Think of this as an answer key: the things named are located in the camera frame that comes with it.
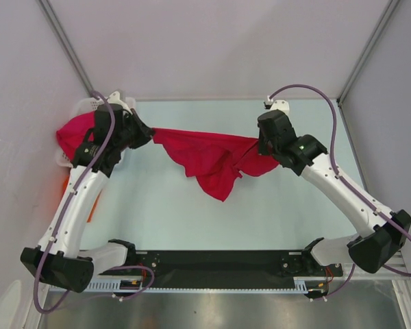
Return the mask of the white plastic laundry basket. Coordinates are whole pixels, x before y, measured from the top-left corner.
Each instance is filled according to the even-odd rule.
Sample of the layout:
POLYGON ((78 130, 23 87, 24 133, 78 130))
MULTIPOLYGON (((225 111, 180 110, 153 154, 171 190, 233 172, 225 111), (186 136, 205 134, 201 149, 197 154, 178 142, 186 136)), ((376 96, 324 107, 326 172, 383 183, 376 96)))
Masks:
MULTIPOLYGON (((121 99, 128 105, 129 108, 133 108, 134 110, 136 109, 136 100, 133 97, 122 96, 121 99)), ((72 119, 78 115, 95 111, 97 107, 101 105, 102 103, 103 103, 102 100, 96 100, 92 97, 84 98, 78 101, 73 106, 73 109, 71 110, 69 118, 72 119)), ((54 160, 56 164, 60 167, 66 167, 66 168, 72 167, 69 158, 62 151, 61 147, 56 147, 55 154, 54 154, 54 160)))

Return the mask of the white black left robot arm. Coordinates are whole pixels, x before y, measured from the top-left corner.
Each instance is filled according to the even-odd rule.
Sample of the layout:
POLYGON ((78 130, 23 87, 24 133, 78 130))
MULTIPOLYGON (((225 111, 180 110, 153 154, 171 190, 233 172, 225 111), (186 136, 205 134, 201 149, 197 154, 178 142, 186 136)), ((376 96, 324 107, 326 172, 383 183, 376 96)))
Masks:
POLYGON ((129 274, 138 265, 133 243, 111 239, 84 251, 80 244, 93 206, 121 154, 147 144, 153 132, 124 101, 109 100, 92 115, 95 124, 75 152, 68 186, 52 222, 37 246, 21 252, 20 260, 36 286, 43 283, 81 293, 95 276, 117 270, 129 274))

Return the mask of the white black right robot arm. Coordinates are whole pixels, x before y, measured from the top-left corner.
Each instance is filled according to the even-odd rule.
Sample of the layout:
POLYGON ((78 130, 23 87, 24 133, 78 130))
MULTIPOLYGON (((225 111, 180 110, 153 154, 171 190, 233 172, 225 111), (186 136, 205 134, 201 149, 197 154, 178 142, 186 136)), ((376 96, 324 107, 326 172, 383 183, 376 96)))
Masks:
POLYGON ((351 222, 356 233, 337 239, 319 238, 309 244, 303 269, 318 275, 327 265, 354 263, 367 273, 378 272, 405 244, 400 229, 409 230, 411 216, 393 212, 332 163, 326 147, 315 137, 297 136, 288 116, 271 110, 258 117, 259 152, 273 157, 320 190, 351 222))

